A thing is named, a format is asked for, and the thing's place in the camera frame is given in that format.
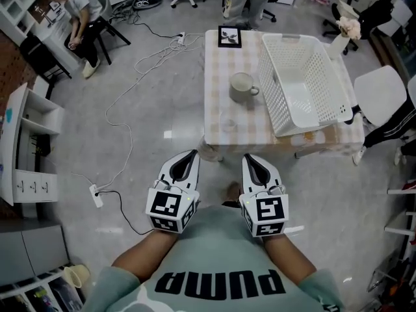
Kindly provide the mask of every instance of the white plastic basket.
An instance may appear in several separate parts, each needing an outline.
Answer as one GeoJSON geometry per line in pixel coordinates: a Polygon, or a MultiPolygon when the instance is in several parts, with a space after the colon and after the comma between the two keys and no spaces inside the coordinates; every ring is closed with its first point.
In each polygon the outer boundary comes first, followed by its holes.
{"type": "Polygon", "coordinates": [[[262,41],[257,72],[277,137],[352,118],[344,88],[317,38],[264,34],[262,41]]]}

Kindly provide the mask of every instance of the gray ceramic mug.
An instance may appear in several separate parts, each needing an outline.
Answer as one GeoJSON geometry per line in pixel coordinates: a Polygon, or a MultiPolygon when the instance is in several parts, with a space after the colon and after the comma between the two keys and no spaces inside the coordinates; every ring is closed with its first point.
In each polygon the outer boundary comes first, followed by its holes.
{"type": "Polygon", "coordinates": [[[229,96],[237,103],[248,101],[258,95],[260,89],[254,86],[254,79],[247,73],[236,73],[229,80],[229,96]]]}

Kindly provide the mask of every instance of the power plug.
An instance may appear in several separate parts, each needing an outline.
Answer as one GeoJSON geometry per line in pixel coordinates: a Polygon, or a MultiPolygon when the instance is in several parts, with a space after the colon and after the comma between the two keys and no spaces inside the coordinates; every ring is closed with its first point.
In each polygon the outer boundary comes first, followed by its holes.
{"type": "Polygon", "coordinates": [[[178,44],[183,44],[183,42],[185,41],[185,33],[181,32],[180,35],[181,36],[177,39],[177,43],[178,44]]]}
{"type": "Polygon", "coordinates": [[[101,196],[99,196],[99,194],[97,193],[97,185],[91,185],[90,192],[94,202],[96,203],[97,208],[101,208],[103,206],[103,200],[101,199],[101,196]]]}

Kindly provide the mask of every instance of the floor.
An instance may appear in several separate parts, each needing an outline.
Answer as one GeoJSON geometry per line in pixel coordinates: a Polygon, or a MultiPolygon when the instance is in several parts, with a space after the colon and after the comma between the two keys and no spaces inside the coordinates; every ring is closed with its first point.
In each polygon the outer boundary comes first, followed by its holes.
{"type": "MultiPolygon", "coordinates": [[[[176,9],[164,0],[161,6],[140,13],[159,34],[204,33],[222,24],[221,0],[187,2],[176,9]]],[[[298,1],[296,6],[269,4],[277,23],[264,19],[262,31],[308,34],[321,37],[327,10],[298,1]]],[[[107,36],[112,46],[109,66],[102,56],[97,73],[85,81],[80,74],[64,79],[53,91],[52,100],[66,109],[62,134],[54,141],[51,159],[57,164],[60,201],[53,205],[62,222],[66,244],[74,263],[84,263],[93,280],[99,271],[124,250],[141,240],[120,213],[116,195],[103,196],[97,209],[89,193],[89,183],[102,185],[124,164],[130,147],[128,130],[105,121],[105,109],[138,77],[136,61],[167,46],[141,25],[117,24],[132,44],[107,36]]],[[[125,172],[111,185],[123,197],[123,208],[139,231],[150,227],[143,214],[147,189],[163,162],[180,151],[195,148],[203,135],[203,70],[200,52],[183,53],[149,73],[109,111],[109,119],[130,124],[134,149],[125,172]]],[[[344,58],[354,80],[380,67],[367,42],[344,58]]],[[[329,268],[351,311],[360,308],[369,296],[365,289],[372,271],[400,246],[402,239],[383,232],[402,201],[387,196],[393,166],[395,142],[373,147],[359,167],[351,158],[310,155],[299,160],[292,154],[260,154],[280,170],[290,197],[291,226],[304,226],[292,239],[318,268],[329,268]]],[[[219,204],[222,192],[232,180],[239,180],[240,155],[227,156],[222,163],[201,162],[198,190],[202,205],[219,204]]]]}

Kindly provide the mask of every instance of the hand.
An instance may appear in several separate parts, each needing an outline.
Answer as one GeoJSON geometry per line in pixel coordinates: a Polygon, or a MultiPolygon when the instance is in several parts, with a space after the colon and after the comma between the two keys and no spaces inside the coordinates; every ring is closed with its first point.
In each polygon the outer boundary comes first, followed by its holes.
{"type": "Polygon", "coordinates": [[[81,39],[79,37],[75,37],[73,40],[70,41],[70,47],[75,49],[81,43],[81,39]]]}

